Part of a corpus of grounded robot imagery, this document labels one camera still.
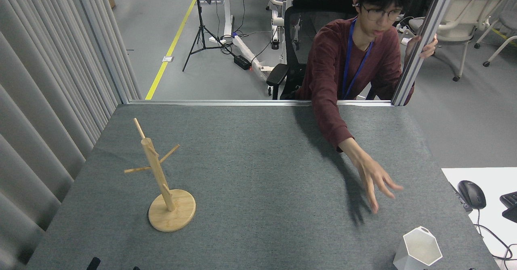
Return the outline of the person's left hand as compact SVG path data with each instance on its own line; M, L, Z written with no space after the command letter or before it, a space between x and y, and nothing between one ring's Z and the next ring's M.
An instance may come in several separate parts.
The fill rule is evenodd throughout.
M416 44L419 41L421 41L421 39L422 39L421 36L414 36L413 38L411 38L408 41L407 47L406 47L406 54L405 54L405 57L404 57L404 65L408 64L412 51L414 50ZM436 50L436 45L437 44L438 44L437 35L434 34L432 42L426 44L425 47L423 47L419 57L421 59L426 59L426 58L432 56L432 54L434 54L434 52Z

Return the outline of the person's right hand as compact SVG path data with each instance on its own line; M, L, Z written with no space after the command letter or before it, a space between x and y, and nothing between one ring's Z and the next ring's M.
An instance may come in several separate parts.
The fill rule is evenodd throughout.
M361 181L364 185L367 200L370 204L371 211L376 214L379 205L375 195L375 189L378 189L388 198L394 199L395 195L391 190L401 191L403 186L396 184L390 175L369 155L361 156L356 165L360 174Z

